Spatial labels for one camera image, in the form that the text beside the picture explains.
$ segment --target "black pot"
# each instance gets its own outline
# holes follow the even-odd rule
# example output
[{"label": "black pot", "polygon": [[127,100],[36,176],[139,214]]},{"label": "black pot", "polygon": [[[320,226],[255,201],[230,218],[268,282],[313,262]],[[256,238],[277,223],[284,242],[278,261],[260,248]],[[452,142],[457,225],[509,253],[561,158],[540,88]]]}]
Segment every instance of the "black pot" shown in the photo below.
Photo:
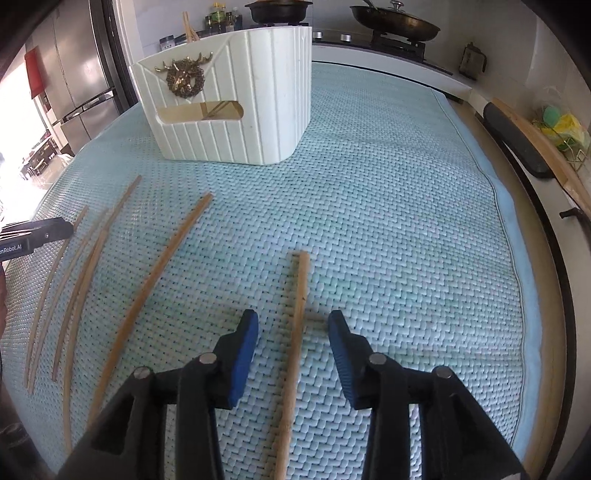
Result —
[{"label": "black pot", "polygon": [[262,0],[246,5],[251,9],[252,21],[261,25],[287,23],[297,25],[306,18],[312,2],[304,0]]},{"label": "black pot", "polygon": [[429,41],[439,33],[439,27],[402,11],[357,6],[351,10],[355,20],[364,27],[400,35],[410,41]]}]

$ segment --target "blue cloth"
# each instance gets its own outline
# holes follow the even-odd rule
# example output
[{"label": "blue cloth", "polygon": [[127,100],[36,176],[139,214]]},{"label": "blue cloth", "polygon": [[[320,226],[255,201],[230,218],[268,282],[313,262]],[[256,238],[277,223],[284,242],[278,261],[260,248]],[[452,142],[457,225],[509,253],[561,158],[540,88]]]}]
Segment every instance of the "blue cloth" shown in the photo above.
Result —
[{"label": "blue cloth", "polygon": [[[44,309],[80,239],[137,174],[142,182],[111,228],[77,336],[74,441],[116,330],[160,252],[207,191],[210,207],[148,298],[112,377],[177,368],[208,351],[255,309],[260,339],[245,395],[218,411],[229,479],[269,478],[281,416],[294,253],[311,252],[301,380],[288,476],[361,477],[369,412],[340,390],[326,319],[344,312],[374,350],[405,367],[453,368],[523,456],[540,383],[537,293],[512,200],[445,98],[380,73],[313,65],[312,120],[294,155],[253,167],[165,161],[137,106],[90,142],[48,192],[37,217],[90,213],[72,239]],[[62,378],[51,382],[57,334],[83,255],[61,295],[35,393],[22,386],[28,331],[52,244],[11,263],[5,378],[53,470],[65,459]],[[167,477],[173,478],[174,412]],[[420,477],[418,411],[411,411],[412,478]]]}]

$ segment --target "metal pin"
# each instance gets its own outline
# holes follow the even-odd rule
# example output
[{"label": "metal pin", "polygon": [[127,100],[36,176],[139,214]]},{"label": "metal pin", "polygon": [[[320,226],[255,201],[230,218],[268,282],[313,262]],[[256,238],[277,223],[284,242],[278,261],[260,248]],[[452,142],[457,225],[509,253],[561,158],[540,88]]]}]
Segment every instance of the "metal pin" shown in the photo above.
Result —
[{"label": "metal pin", "polygon": [[386,363],[386,356],[383,353],[372,353],[369,356],[369,363],[372,365],[383,365]]},{"label": "metal pin", "polygon": [[150,373],[152,373],[152,371],[148,367],[138,367],[134,370],[134,377],[138,380],[142,380],[149,376]]},{"label": "metal pin", "polygon": [[451,368],[442,365],[441,367],[435,367],[435,374],[439,378],[451,378],[453,371]]},{"label": "metal pin", "polygon": [[199,361],[203,365],[211,365],[211,364],[214,364],[217,361],[217,355],[215,353],[213,353],[213,352],[202,353],[199,356]]}]

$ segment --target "stainless steel refrigerator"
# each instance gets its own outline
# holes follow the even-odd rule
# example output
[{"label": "stainless steel refrigerator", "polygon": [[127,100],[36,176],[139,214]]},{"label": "stainless steel refrigerator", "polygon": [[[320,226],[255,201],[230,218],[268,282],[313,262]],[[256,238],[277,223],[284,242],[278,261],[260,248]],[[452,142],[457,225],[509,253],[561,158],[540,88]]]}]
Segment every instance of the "stainless steel refrigerator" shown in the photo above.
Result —
[{"label": "stainless steel refrigerator", "polygon": [[121,50],[112,0],[63,0],[35,29],[49,104],[77,153],[137,103]]}]

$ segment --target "wooden chopstick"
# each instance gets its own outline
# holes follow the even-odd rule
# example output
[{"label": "wooden chopstick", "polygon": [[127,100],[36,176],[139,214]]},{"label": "wooden chopstick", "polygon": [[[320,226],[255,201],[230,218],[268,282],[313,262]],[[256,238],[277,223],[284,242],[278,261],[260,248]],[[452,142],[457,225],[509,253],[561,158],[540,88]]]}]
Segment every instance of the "wooden chopstick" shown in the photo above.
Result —
[{"label": "wooden chopstick", "polygon": [[[104,210],[101,213],[100,219],[97,220],[97,225],[100,224],[102,219],[105,217],[107,210]],[[70,324],[70,317],[72,316],[72,310],[74,309],[74,305],[76,304],[76,299],[78,298],[78,293],[80,291],[80,287],[82,285],[82,280],[84,279],[84,272],[88,270],[88,265],[90,264],[90,260],[92,259],[92,254],[94,253],[94,246],[88,252],[88,256],[80,269],[80,274],[78,275],[78,279],[74,284],[74,288],[72,289],[72,293],[70,295],[70,301],[68,302],[68,306],[66,307],[66,313],[61,321],[60,326],[60,334],[57,337],[56,343],[56,353],[53,355],[53,370],[51,372],[51,379],[56,382],[57,381],[57,370],[60,365],[60,357],[61,357],[61,350],[63,349],[64,339],[66,338],[66,332],[68,331],[68,325]]]},{"label": "wooden chopstick", "polygon": [[285,480],[287,465],[290,461],[291,426],[294,423],[294,413],[296,412],[297,377],[300,372],[301,341],[304,335],[304,309],[306,307],[309,267],[310,254],[301,251],[294,317],[291,324],[291,343],[287,358],[287,376],[283,386],[283,412],[279,423],[275,480]]},{"label": "wooden chopstick", "polygon": [[168,245],[160,254],[160,257],[154,265],[154,267],[152,268],[152,271],[150,272],[148,278],[146,278],[146,280],[144,281],[142,289],[139,291],[134,302],[129,308],[127,315],[125,316],[125,319],[119,326],[119,329],[117,330],[117,335],[115,336],[113,347],[109,352],[109,356],[107,357],[107,361],[105,362],[103,371],[100,374],[99,383],[96,387],[95,394],[92,399],[92,404],[90,404],[87,428],[92,424],[92,422],[94,421],[94,419],[100,411],[103,399],[105,398],[105,391],[107,389],[107,386],[109,385],[109,380],[111,379],[111,375],[113,374],[113,371],[117,366],[117,362],[119,361],[119,357],[121,355],[121,352],[123,351],[125,342],[129,338],[129,335],[131,334],[134,328],[135,319],[137,318],[141,309],[143,308],[148,296],[154,289],[154,286],[160,278],[160,275],[162,275],[162,272],[164,271],[164,268],[166,267],[168,261],[173,257],[178,246],[182,243],[183,239],[190,232],[194,223],[204,212],[205,208],[207,208],[212,199],[213,195],[211,193],[206,193],[203,196],[203,198],[199,200],[197,205],[195,205],[193,210],[191,210],[191,212],[185,217],[183,223],[178,227],[177,232],[169,240]]},{"label": "wooden chopstick", "polygon": [[82,238],[82,241],[80,242],[80,245],[78,246],[78,249],[74,253],[72,260],[70,260],[70,264],[66,268],[66,271],[64,272],[64,275],[62,276],[62,278],[56,288],[56,292],[53,295],[53,299],[51,301],[49,309],[47,310],[47,316],[45,318],[45,322],[43,323],[43,326],[41,327],[41,333],[39,334],[39,341],[37,342],[37,350],[35,351],[35,355],[33,356],[33,368],[31,369],[30,377],[28,380],[29,395],[32,395],[33,391],[35,389],[35,378],[37,377],[37,368],[39,367],[39,359],[41,358],[41,352],[43,351],[43,343],[45,342],[45,337],[47,335],[47,331],[49,330],[51,318],[53,317],[53,313],[56,310],[57,302],[60,299],[61,292],[64,290],[64,287],[66,286],[66,283],[68,282],[68,280],[70,280],[70,276],[72,274],[72,271],[74,270],[74,267],[76,266],[76,262],[78,261],[78,259],[82,255],[82,252],[84,251],[86,244],[89,242],[93,233],[100,225],[102,219],[105,217],[105,213],[106,213],[106,210],[99,215],[99,217],[95,220],[95,222],[90,226],[90,229],[88,230],[88,232],[86,232],[86,235]]},{"label": "wooden chopstick", "polygon": [[86,262],[85,262],[84,266],[82,267],[82,270],[80,270],[80,275],[78,277],[78,280],[76,281],[76,285],[74,286],[74,290],[72,290],[72,296],[70,297],[70,301],[68,302],[68,306],[66,308],[66,314],[64,315],[64,319],[61,322],[60,336],[57,338],[56,353],[54,354],[54,357],[53,357],[53,370],[51,372],[51,379],[54,382],[57,381],[57,371],[59,370],[59,366],[60,366],[60,358],[61,358],[61,352],[63,350],[64,338],[66,337],[68,325],[70,324],[70,316],[72,315],[72,311],[74,310],[74,306],[76,305],[76,300],[78,299],[78,294],[79,294],[80,289],[82,287],[82,282],[84,282],[85,272],[89,270],[93,253],[95,252],[95,249],[99,245],[100,236],[103,232],[108,233],[109,229],[111,228],[111,225],[113,224],[113,221],[117,217],[117,214],[123,208],[123,204],[125,203],[127,198],[129,198],[131,193],[134,191],[135,187],[137,187],[137,184],[139,183],[140,180],[141,180],[141,177],[137,177],[134,180],[134,182],[127,188],[127,191],[121,197],[121,200],[119,200],[119,203],[114,207],[113,212],[109,216],[109,219],[106,221],[105,225],[100,230],[99,237],[98,237],[97,241],[95,242],[95,245],[93,246],[88,257],[86,258]]},{"label": "wooden chopstick", "polygon": [[185,35],[187,36],[187,43],[200,40],[199,35],[197,35],[197,32],[195,32],[189,23],[189,12],[183,12],[183,27],[185,30]]},{"label": "wooden chopstick", "polygon": [[127,187],[127,190],[120,198],[117,205],[113,208],[111,215],[100,230],[98,239],[95,242],[95,246],[92,249],[92,253],[89,255],[88,265],[85,265],[85,269],[80,272],[82,282],[80,283],[80,292],[78,293],[78,299],[76,302],[76,309],[72,318],[72,325],[70,327],[70,336],[68,338],[68,345],[66,350],[66,367],[64,369],[64,387],[63,387],[63,422],[64,422],[64,441],[66,442],[66,452],[72,451],[72,428],[70,425],[70,386],[72,383],[72,370],[74,366],[74,351],[76,349],[76,337],[78,335],[78,325],[80,323],[80,317],[82,316],[82,309],[86,302],[86,296],[90,289],[92,277],[94,276],[96,266],[99,263],[100,255],[103,247],[105,246],[106,240],[109,237],[109,230],[113,225],[113,222],[119,215],[119,212],[123,208],[125,202],[129,199],[138,183],[141,181],[141,175],[138,175],[136,179]]},{"label": "wooden chopstick", "polygon": [[231,102],[231,100],[223,100],[221,102],[219,102],[215,107],[212,108],[212,110],[207,113],[202,120],[208,120],[210,118],[213,118],[214,116],[216,116],[221,110],[224,109],[224,107],[226,105],[228,105]]},{"label": "wooden chopstick", "polygon": [[45,300],[47,298],[47,293],[49,292],[49,288],[51,286],[51,282],[53,281],[53,277],[56,274],[57,267],[60,265],[60,261],[64,256],[66,248],[70,244],[70,240],[76,234],[76,229],[78,225],[84,219],[84,216],[88,212],[88,205],[84,205],[76,220],[74,221],[74,233],[70,238],[66,238],[61,245],[61,248],[57,252],[55,259],[53,260],[53,265],[49,270],[49,275],[45,280],[45,285],[43,286],[43,290],[41,291],[41,296],[39,297],[39,302],[37,303],[37,309],[35,310],[35,316],[33,317],[33,323],[31,325],[31,331],[29,332],[29,343],[27,345],[27,357],[25,359],[25,377],[24,377],[24,385],[25,388],[29,386],[29,369],[31,368],[31,357],[33,355],[33,344],[35,344],[35,337],[37,336],[37,327],[39,326],[39,320],[41,319],[41,312],[43,311],[43,305],[45,304]]}]

